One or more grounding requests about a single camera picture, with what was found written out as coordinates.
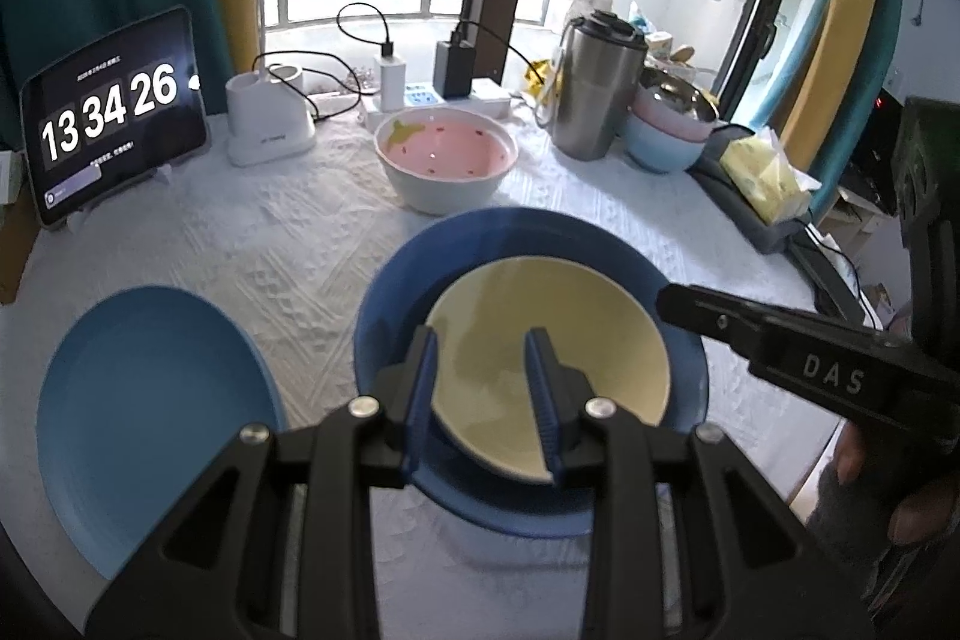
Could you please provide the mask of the person right hand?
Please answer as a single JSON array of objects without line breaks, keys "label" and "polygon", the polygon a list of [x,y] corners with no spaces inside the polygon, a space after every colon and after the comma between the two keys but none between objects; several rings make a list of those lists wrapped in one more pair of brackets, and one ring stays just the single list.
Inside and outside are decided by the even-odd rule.
[{"label": "person right hand", "polygon": [[924,570],[923,549],[955,533],[957,513],[957,468],[887,466],[869,437],[848,422],[805,526],[857,598],[873,603]]}]

